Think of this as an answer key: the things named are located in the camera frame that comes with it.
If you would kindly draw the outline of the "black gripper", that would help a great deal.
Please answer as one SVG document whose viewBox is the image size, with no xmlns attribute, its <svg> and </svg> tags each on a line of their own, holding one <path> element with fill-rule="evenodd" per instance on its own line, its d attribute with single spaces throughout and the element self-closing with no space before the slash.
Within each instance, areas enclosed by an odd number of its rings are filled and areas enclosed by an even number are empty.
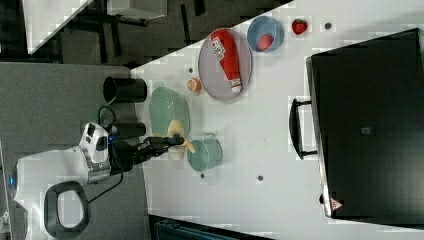
<svg viewBox="0 0 424 240">
<path fill-rule="evenodd" d="M 130 171 L 135 165 L 149 161 L 167 153 L 165 148 L 179 146 L 185 139 L 179 134 L 172 137 L 151 136 L 143 140 L 143 143 L 153 149 L 141 149 L 141 144 L 130 145 L 126 141 L 118 141 L 109 145 L 109 162 L 111 175 L 117 175 Z"/>
</svg>

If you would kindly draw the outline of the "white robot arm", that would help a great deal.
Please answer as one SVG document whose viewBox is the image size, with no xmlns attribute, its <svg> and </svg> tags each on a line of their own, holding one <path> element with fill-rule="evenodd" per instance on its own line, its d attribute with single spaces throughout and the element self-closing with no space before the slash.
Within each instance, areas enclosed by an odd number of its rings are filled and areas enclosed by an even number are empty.
<svg viewBox="0 0 424 240">
<path fill-rule="evenodd" d="M 132 170 L 140 163 L 182 146 L 180 134 L 147 137 L 131 145 L 102 136 L 66 150 L 51 150 L 17 161 L 8 180 L 12 199 L 27 214 L 25 240 L 70 240 L 91 218 L 84 187 Z"/>
</svg>

